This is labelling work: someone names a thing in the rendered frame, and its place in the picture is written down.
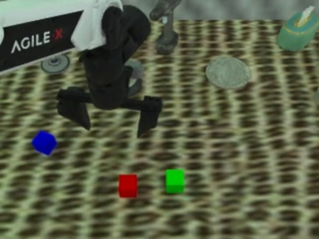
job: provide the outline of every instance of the cube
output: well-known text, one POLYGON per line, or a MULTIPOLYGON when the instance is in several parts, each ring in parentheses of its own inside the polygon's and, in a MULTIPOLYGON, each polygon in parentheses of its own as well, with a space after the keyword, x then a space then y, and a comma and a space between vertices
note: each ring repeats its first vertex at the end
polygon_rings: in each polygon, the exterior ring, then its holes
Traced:
POLYGON ((54 135, 45 131, 39 131, 32 140, 32 145, 39 153, 49 156, 55 149, 57 142, 54 135))
POLYGON ((167 193, 183 193, 184 192, 184 171, 182 169, 166 170, 165 188, 167 193))
POLYGON ((136 174, 119 175, 118 192, 120 198, 136 198, 138 196, 138 177, 136 174))

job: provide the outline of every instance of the green container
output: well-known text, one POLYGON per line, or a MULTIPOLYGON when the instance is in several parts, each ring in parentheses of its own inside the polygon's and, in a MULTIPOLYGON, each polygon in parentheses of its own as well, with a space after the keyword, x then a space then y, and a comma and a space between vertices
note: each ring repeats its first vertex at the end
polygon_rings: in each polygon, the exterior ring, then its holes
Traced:
POLYGON ((319 26, 318 17, 313 12, 305 23, 297 26, 303 12, 298 12, 285 22, 277 37, 277 44, 288 51, 300 51, 314 38, 319 26))
POLYGON ((168 169, 165 172, 165 187, 167 193, 184 192, 184 171, 182 169, 168 169))

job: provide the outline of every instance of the red x letter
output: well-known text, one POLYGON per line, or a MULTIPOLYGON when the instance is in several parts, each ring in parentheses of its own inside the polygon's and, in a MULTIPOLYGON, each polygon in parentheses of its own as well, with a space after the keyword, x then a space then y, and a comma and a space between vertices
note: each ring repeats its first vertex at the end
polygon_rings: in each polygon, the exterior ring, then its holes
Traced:
POLYGON ((62 39, 62 28, 55 30, 55 38, 54 40, 62 39))

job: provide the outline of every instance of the agile x logo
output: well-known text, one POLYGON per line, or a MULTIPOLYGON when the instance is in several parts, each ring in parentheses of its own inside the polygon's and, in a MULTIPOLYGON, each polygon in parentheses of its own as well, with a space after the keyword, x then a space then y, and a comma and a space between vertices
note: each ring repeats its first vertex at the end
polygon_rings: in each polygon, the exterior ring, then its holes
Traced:
POLYGON ((36 34, 32 36, 26 36, 22 40, 14 41, 11 54, 15 53, 16 51, 23 51, 29 48, 41 46, 44 44, 50 43, 52 40, 59 40, 63 38, 63 29, 55 29, 53 32, 45 31, 42 34, 36 34))

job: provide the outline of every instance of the gray wall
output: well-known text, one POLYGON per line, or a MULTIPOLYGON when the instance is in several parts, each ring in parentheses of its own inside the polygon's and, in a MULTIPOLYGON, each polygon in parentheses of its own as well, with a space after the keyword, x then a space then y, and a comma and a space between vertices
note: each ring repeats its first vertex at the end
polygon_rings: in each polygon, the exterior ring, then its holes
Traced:
MULTIPOLYGON (((139 7, 149 15, 157 0, 123 0, 139 7)), ((290 18, 297 11, 313 5, 318 9, 319 0, 182 0, 175 11, 176 19, 279 19, 290 18)))

